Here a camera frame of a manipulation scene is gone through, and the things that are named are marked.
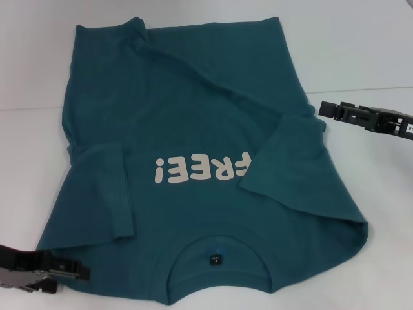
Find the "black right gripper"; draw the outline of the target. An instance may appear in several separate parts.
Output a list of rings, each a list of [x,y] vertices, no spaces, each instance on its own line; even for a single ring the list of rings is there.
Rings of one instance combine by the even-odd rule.
[[[388,134],[412,141],[412,116],[395,110],[368,108],[341,102],[322,101],[319,115],[364,127],[369,132]]]

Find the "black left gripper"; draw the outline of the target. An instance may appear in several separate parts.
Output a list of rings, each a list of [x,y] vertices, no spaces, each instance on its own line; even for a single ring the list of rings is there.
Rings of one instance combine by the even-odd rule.
[[[90,279],[90,268],[80,261],[54,256],[50,251],[20,251],[1,246],[1,268],[8,270],[48,270],[53,276]]]

